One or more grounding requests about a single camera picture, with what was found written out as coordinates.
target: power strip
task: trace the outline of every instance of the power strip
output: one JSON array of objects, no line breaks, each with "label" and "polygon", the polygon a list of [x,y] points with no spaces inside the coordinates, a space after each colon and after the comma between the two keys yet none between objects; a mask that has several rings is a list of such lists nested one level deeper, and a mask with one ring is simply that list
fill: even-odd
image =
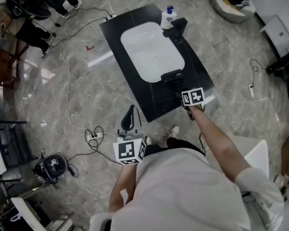
[{"label": "power strip", "polygon": [[91,134],[88,134],[87,135],[87,141],[91,141],[93,139],[98,139],[98,138],[101,138],[102,137],[102,133],[99,132],[99,133],[93,133],[92,135]]}]

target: white box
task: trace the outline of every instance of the white box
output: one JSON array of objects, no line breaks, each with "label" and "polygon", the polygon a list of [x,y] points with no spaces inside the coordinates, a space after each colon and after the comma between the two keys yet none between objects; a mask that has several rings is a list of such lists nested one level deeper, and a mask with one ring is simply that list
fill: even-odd
[{"label": "white box", "polygon": [[139,164],[144,158],[146,144],[143,139],[113,143],[115,159],[123,165]]},{"label": "white box", "polygon": [[203,88],[196,88],[192,90],[182,91],[182,99],[184,106],[195,106],[198,104],[204,104],[204,92]]}]

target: round cushion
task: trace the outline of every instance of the round cushion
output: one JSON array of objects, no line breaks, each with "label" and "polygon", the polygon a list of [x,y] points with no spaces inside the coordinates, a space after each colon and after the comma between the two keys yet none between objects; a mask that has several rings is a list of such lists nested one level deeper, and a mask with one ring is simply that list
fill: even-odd
[{"label": "round cushion", "polygon": [[228,0],[212,0],[214,9],[225,19],[233,23],[241,23],[255,13],[255,7],[250,1],[250,6],[238,9]]}]

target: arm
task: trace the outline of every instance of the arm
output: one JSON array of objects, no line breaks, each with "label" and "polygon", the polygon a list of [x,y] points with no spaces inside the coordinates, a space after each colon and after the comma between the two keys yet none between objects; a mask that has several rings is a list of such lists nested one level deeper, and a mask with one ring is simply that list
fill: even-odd
[{"label": "arm", "polygon": [[128,193],[127,203],[133,199],[136,188],[136,171],[137,165],[122,166],[110,195],[109,212],[116,212],[123,208],[124,201],[120,191],[126,189]]},{"label": "arm", "polygon": [[241,171],[251,166],[239,153],[232,140],[198,107],[192,106],[190,111],[222,171],[234,182]]}]

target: red mark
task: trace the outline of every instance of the red mark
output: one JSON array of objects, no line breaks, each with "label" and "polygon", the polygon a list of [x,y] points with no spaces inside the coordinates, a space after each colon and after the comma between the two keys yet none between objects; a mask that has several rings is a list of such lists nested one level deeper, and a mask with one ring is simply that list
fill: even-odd
[{"label": "red mark", "polygon": [[92,46],[91,48],[89,48],[87,45],[86,45],[86,49],[87,51],[91,50],[91,49],[94,49],[94,46]]}]

